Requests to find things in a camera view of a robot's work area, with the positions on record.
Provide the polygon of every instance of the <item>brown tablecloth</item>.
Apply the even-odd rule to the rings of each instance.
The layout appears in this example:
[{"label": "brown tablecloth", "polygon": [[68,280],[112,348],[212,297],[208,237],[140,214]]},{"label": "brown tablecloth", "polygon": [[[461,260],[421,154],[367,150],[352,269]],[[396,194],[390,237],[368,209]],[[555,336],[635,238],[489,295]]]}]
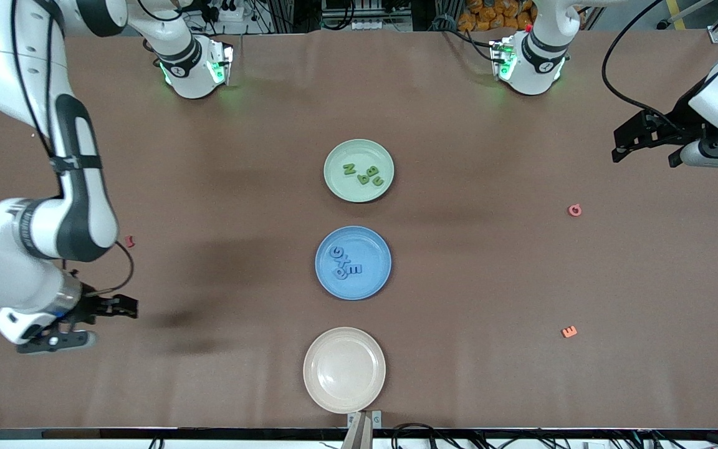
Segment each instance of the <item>brown tablecloth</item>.
[{"label": "brown tablecloth", "polygon": [[[0,336],[0,427],[341,425],[302,380],[336,326],[384,349],[387,425],[718,427],[718,170],[671,170],[672,148],[611,162],[636,111],[600,79],[612,38],[580,33],[564,78],[523,97],[450,36],[246,37],[233,85],[201,100],[163,85],[138,39],[69,40],[140,318],[55,355]],[[669,110],[717,58],[704,31],[632,33],[611,80]],[[31,133],[0,113],[0,199],[55,193]],[[322,179],[357,137],[396,162],[366,205]],[[393,252],[367,301],[314,274],[345,225]],[[118,251],[72,267],[97,287],[126,273]]]}]

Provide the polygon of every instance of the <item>plate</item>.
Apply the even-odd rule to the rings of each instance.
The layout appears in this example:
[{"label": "plate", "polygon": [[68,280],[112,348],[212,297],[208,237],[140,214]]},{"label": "plate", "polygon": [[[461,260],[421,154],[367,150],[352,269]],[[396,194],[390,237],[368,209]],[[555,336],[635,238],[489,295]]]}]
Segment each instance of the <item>plate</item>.
[{"label": "plate", "polygon": [[354,413],[376,400],[387,364],[367,332],[336,327],[313,341],[304,358],[304,384],[317,405],[332,413]]},{"label": "plate", "polygon": [[314,271],[332,295],[357,301],[375,295],[393,268],[390,247],[364,226],[346,226],[328,234],[317,248]]},{"label": "plate", "polygon": [[373,201],[390,188],[393,157],[372,140],[353,139],[337,145],[323,165],[325,184],[345,201]]}]

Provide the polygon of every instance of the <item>black cable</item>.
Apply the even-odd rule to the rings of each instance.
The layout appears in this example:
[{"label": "black cable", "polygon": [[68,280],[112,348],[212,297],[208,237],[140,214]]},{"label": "black cable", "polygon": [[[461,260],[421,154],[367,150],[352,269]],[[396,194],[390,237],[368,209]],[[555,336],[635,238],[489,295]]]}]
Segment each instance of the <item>black cable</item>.
[{"label": "black cable", "polygon": [[[52,85],[52,29],[54,28],[54,18],[49,15],[49,26],[46,29],[46,85],[43,89],[43,107],[46,110],[46,131],[49,133],[49,145],[52,147],[52,154],[57,154],[54,150],[54,140],[52,140],[52,114],[49,111],[49,86]],[[60,176],[57,177],[57,184],[60,184]]]},{"label": "black cable", "polygon": [[289,26],[294,26],[293,22],[290,22],[289,20],[285,19],[284,17],[282,17],[282,16],[280,16],[280,15],[278,15],[278,14],[273,14],[273,11],[271,11],[270,8],[268,8],[268,5],[266,5],[265,3],[259,2],[259,4],[262,5],[262,8],[264,8],[265,11],[267,11],[267,13],[270,14],[271,17],[280,18],[281,20],[283,20],[284,22],[286,22],[287,25],[289,25]]},{"label": "black cable", "polygon": [[678,446],[678,449],[686,449],[682,444],[678,443],[678,441],[672,440],[672,438],[667,438],[667,441],[674,444],[675,446]]},{"label": "black cable", "polygon": [[642,102],[637,102],[636,100],[631,99],[631,97],[627,97],[625,94],[622,94],[620,91],[616,90],[615,86],[611,85],[611,82],[609,82],[608,74],[606,73],[606,69],[608,68],[608,60],[611,57],[611,53],[613,52],[613,49],[616,47],[616,44],[619,43],[620,39],[624,34],[628,32],[628,30],[639,21],[640,18],[644,17],[647,12],[650,11],[650,9],[655,8],[659,3],[664,2],[664,0],[653,0],[652,3],[647,6],[647,8],[644,8],[639,12],[639,14],[636,14],[636,17],[633,18],[633,20],[630,20],[628,22],[628,25],[625,25],[625,28],[622,29],[622,31],[619,32],[618,35],[616,35],[613,42],[611,42],[611,46],[609,47],[608,51],[606,51],[606,56],[603,58],[603,65],[601,68],[601,74],[603,77],[603,84],[606,85],[606,87],[611,91],[612,94],[615,94],[620,100],[623,100],[624,102],[630,103],[631,105],[636,106],[639,109],[650,111],[650,113],[655,114],[658,117],[661,117],[661,120],[664,120],[668,125],[672,126],[672,128],[675,128],[675,131],[678,131],[678,133],[683,133],[680,128],[678,128],[677,125],[672,123],[672,120],[668,119],[666,115],[661,113],[661,111],[656,110],[655,108],[652,108],[651,106],[648,106]]},{"label": "black cable", "polygon": [[481,431],[481,434],[479,435],[479,437],[481,438],[481,443],[483,443],[484,446],[487,447],[487,449],[498,449],[492,443],[489,443],[487,441],[487,433],[486,432]]},{"label": "black cable", "polygon": [[633,434],[633,441],[638,444],[640,449],[644,449],[644,440],[639,437],[639,434],[636,431],[630,431],[630,433]]},{"label": "black cable", "polygon": [[157,446],[156,449],[164,449],[165,448],[165,439],[162,437],[154,437],[154,440],[151,441],[151,443],[148,444],[148,449],[154,449],[154,445],[159,442],[159,446]]},{"label": "black cable", "polygon": [[254,2],[254,11],[256,12],[257,16],[259,16],[259,20],[262,21],[262,25],[265,25],[265,29],[267,29],[268,34],[273,34],[272,31],[270,31],[270,25],[268,25],[267,22],[265,22],[265,17],[262,16],[262,11],[257,8],[257,0],[253,0]]},{"label": "black cable", "polygon": [[434,29],[434,31],[444,31],[444,32],[446,32],[446,33],[454,34],[454,35],[456,35],[456,37],[458,37],[459,39],[463,40],[464,42],[466,42],[466,43],[468,43],[468,44],[471,44],[471,43],[475,42],[475,45],[477,45],[477,46],[479,46],[479,47],[497,48],[497,46],[498,46],[497,44],[490,44],[490,43],[487,43],[487,42],[476,41],[476,40],[474,40],[474,39],[471,39],[471,38],[469,38],[469,37],[464,36],[464,34],[459,33],[459,32],[456,31],[455,29],[437,28],[437,29]]},{"label": "black cable", "polygon": [[[346,28],[348,25],[353,22],[353,15],[356,12],[356,2],[354,0],[347,0],[350,1],[350,4],[345,5],[345,16],[342,17],[342,20],[340,23],[337,24],[337,26],[328,26],[327,24],[322,24],[321,26],[326,29],[331,29],[331,31],[339,31],[340,29]],[[350,17],[348,17],[348,8],[350,8]]]},{"label": "black cable", "polygon": [[501,444],[501,446],[498,447],[498,449],[505,449],[506,446],[508,446],[509,444],[511,444],[517,440],[519,440],[519,438],[511,438],[511,440],[508,440],[508,441],[506,441],[506,443]]},{"label": "black cable", "polygon": [[181,12],[181,11],[180,11],[180,12],[179,12],[179,15],[177,15],[177,16],[174,17],[174,18],[162,18],[162,17],[157,17],[156,15],[152,14],[151,11],[149,11],[148,9],[146,9],[146,6],[143,5],[143,0],[137,0],[137,4],[140,5],[140,9],[142,9],[143,12],[145,12],[145,13],[148,15],[148,17],[151,17],[151,18],[153,18],[154,20],[159,20],[160,22],[173,22],[174,20],[177,20],[177,18],[182,17],[182,14],[184,14],[184,12]]},{"label": "black cable", "polygon": [[105,288],[104,290],[98,290],[96,292],[91,292],[91,293],[86,294],[85,296],[88,296],[88,297],[89,296],[99,296],[99,295],[106,295],[108,293],[116,292],[117,290],[121,290],[123,287],[126,286],[126,284],[129,283],[129,281],[132,280],[132,276],[135,273],[135,260],[132,258],[132,254],[129,253],[129,250],[125,246],[123,246],[123,244],[121,242],[116,241],[115,244],[118,245],[118,248],[120,248],[120,250],[122,250],[123,253],[126,254],[126,258],[129,259],[129,274],[128,274],[128,276],[126,276],[126,279],[122,283],[116,285],[115,287]]},{"label": "black cable", "polygon": [[436,435],[439,437],[442,441],[445,441],[445,443],[450,444],[453,447],[456,447],[456,449],[464,449],[464,447],[459,446],[458,443],[456,443],[453,438],[445,437],[445,435],[435,429],[434,427],[429,426],[428,424],[422,424],[422,423],[405,423],[394,427],[393,435],[390,438],[390,445],[393,447],[393,449],[399,449],[398,446],[398,434],[399,432],[402,432],[410,427],[421,427],[423,429],[428,429],[428,431],[431,432],[429,439],[433,439],[433,435]]},{"label": "black cable", "polygon": [[478,46],[476,45],[476,41],[473,40],[473,38],[470,36],[470,32],[469,32],[469,31],[465,31],[464,33],[467,34],[467,38],[470,39],[470,43],[472,44],[472,48],[476,49],[476,51],[478,52],[478,54],[480,54],[483,59],[491,60],[491,62],[500,62],[500,63],[505,62],[505,61],[502,60],[502,59],[497,59],[496,57],[488,56],[487,54],[485,54],[484,52],[482,52],[481,49],[478,48]]},{"label": "black cable", "polygon": [[12,44],[12,59],[14,59],[15,62],[15,72],[16,77],[18,78],[18,85],[21,88],[22,96],[24,97],[24,102],[26,103],[26,108],[29,111],[29,117],[32,119],[32,124],[35,126],[35,130],[37,131],[37,136],[40,137],[41,143],[43,144],[43,149],[46,151],[46,156],[49,158],[54,157],[54,152],[51,150],[51,147],[49,146],[49,143],[46,141],[46,138],[43,136],[43,131],[41,130],[40,126],[37,124],[37,117],[35,116],[35,111],[32,109],[32,103],[29,102],[29,95],[26,93],[26,85],[24,84],[24,76],[21,73],[21,62],[18,60],[18,43],[16,42],[16,26],[15,26],[15,4],[16,2],[12,2],[11,6],[11,44]]}]

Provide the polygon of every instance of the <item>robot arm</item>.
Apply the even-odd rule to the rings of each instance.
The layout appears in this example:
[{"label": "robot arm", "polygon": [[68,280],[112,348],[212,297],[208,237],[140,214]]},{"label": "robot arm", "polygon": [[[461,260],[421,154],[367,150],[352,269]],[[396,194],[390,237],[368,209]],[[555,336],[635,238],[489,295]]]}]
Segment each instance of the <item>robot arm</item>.
[{"label": "robot arm", "polygon": [[[0,202],[0,332],[12,343],[40,339],[63,318],[91,322],[113,305],[136,316],[134,299],[122,296],[126,307],[118,296],[104,304],[51,261],[94,261],[117,238],[91,120],[69,85],[63,38],[74,29],[117,34],[126,12],[123,0],[0,0],[0,110],[48,137],[60,185],[55,197]],[[74,337],[77,346],[93,341],[87,333]]]},{"label": "robot arm", "polygon": [[[176,6],[191,3],[182,0]],[[173,6],[171,0],[130,0],[129,25],[151,45],[165,82],[186,99],[200,99],[228,83],[232,49],[207,36],[193,35]]]},{"label": "robot arm", "polygon": [[718,167],[718,63],[706,78],[684,94],[667,122],[650,110],[642,110],[615,131],[614,162],[640,148],[681,145],[669,156],[669,166]]},{"label": "robot arm", "polygon": [[493,48],[495,76],[521,94],[546,92],[561,76],[567,48],[581,26],[581,19],[573,6],[610,6],[624,1],[534,0],[539,14],[533,29],[530,32],[518,31]]}]

